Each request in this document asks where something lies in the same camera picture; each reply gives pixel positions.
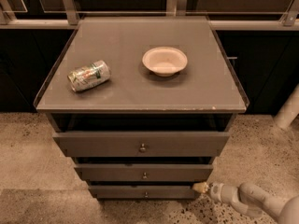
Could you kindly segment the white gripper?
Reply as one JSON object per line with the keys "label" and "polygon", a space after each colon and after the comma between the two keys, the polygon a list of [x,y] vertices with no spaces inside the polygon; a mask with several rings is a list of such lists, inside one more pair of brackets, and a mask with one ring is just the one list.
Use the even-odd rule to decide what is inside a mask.
{"label": "white gripper", "polygon": [[210,198],[217,203],[226,203],[232,207],[240,204],[238,187],[226,185],[219,182],[213,182],[208,185],[207,182],[194,183],[192,189],[198,193],[207,193]]}

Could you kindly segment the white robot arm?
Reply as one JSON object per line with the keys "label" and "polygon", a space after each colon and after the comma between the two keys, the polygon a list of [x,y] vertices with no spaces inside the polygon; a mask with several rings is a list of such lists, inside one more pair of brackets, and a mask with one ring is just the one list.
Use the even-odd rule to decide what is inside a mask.
{"label": "white robot arm", "polygon": [[283,202],[248,182],[239,187],[219,182],[201,182],[195,183],[192,189],[207,194],[214,202],[226,203],[237,213],[248,217],[260,217],[265,212],[277,224],[299,224],[299,196]]}

